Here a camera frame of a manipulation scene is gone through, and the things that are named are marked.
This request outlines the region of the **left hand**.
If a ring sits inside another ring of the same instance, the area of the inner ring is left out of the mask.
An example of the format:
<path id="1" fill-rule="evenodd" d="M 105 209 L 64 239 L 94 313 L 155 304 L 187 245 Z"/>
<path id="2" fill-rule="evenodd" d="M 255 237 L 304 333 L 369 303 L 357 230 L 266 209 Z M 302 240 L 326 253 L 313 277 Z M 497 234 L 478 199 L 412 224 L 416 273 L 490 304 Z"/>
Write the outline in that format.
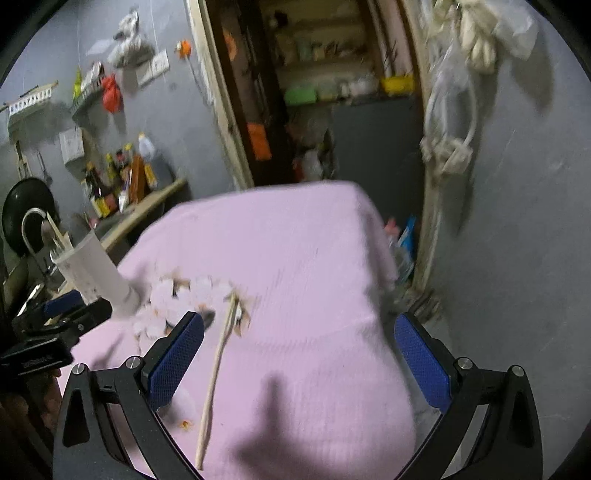
<path id="1" fill-rule="evenodd" d="M 49 447 L 53 444 L 62 401 L 61 370 L 1 381 L 1 406 Z"/>

